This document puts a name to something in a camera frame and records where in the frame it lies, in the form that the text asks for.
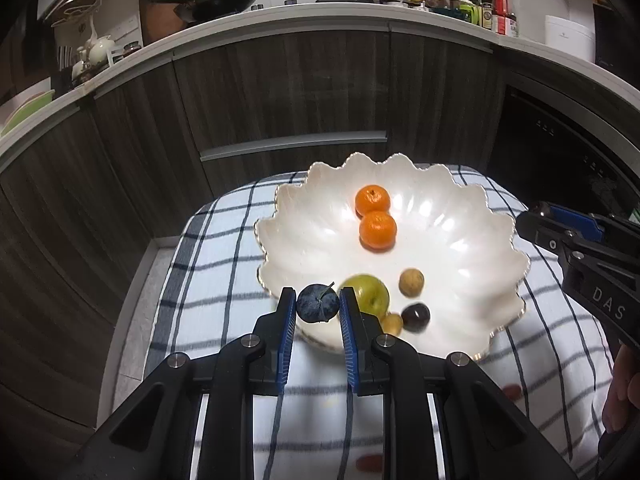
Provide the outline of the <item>person's hand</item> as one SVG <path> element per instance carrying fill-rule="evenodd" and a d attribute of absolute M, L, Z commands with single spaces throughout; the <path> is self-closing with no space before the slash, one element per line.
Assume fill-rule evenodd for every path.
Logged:
<path fill-rule="evenodd" d="M 598 445 L 601 460 L 628 434 L 634 436 L 632 442 L 639 440 L 639 357 L 626 344 L 621 344 L 616 354 L 602 422 L 605 434 Z"/>

